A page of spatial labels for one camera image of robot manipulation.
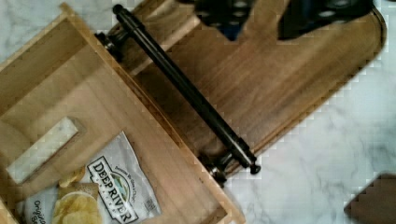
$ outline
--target deep river logo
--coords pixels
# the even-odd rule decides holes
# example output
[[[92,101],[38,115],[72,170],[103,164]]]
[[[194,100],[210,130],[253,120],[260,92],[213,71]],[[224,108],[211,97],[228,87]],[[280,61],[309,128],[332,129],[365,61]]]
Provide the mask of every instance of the deep river logo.
[[[91,180],[99,185],[99,194],[108,213],[120,224],[131,223],[138,219],[129,202],[130,187],[125,177],[113,172],[105,157],[100,157],[88,165]]]

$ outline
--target marble surface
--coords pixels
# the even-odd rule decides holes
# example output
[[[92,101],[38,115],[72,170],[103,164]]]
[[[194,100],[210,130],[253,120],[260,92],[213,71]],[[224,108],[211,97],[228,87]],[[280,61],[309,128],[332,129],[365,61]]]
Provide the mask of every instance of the marble surface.
[[[56,18],[63,0],[0,0],[0,61]],[[111,8],[139,1],[65,0],[94,31]],[[225,191],[247,223],[350,224],[343,208],[382,172],[396,173],[396,2],[376,1],[388,26],[381,54],[343,89],[242,171]]]

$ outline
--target wooden panel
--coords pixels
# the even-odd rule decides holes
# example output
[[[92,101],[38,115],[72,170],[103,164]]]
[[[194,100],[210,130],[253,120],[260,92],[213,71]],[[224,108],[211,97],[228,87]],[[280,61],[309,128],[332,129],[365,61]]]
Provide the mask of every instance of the wooden panel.
[[[179,39],[191,31],[199,21],[193,15],[193,6],[184,5],[175,0],[148,0],[134,10],[139,20],[146,24],[148,32],[164,48],[171,48]],[[122,46],[124,63],[127,70],[139,73],[151,60],[132,40],[128,39]]]
[[[161,217],[147,223],[201,223],[219,207],[175,142],[88,46],[10,108],[1,120],[34,142],[65,116],[78,119],[87,132],[55,157],[44,172],[20,189],[15,188],[17,200],[77,169],[124,130],[163,210]]]
[[[63,14],[0,64],[0,115],[84,44],[78,31]]]
[[[12,214],[7,210],[4,203],[0,200],[0,223],[18,224]]]
[[[259,0],[236,42],[199,25],[168,50],[254,152],[268,147],[321,105],[384,43],[386,27],[377,12],[289,42],[277,41],[277,15],[286,5]],[[154,64],[134,79],[191,148],[209,155],[223,152],[222,143]]]

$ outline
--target wooden drawer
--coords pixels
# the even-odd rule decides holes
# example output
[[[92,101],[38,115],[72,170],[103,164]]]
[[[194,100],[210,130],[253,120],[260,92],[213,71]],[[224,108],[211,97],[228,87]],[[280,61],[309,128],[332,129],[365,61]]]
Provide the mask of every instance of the wooden drawer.
[[[0,120],[35,142],[60,118],[87,129],[34,179],[16,186],[1,164],[0,220],[125,131],[163,214],[144,223],[244,223],[244,217],[163,114],[66,4],[43,32],[0,65]],[[13,156],[22,154],[13,152]],[[10,158],[7,152],[2,157]]]

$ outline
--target chip bag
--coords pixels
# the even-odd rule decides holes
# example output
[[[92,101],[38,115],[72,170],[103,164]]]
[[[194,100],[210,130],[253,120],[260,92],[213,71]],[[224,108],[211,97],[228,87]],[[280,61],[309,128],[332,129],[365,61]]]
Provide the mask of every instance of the chip bag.
[[[19,203],[17,211],[26,224],[135,224],[161,214],[124,133],[59,185]]]

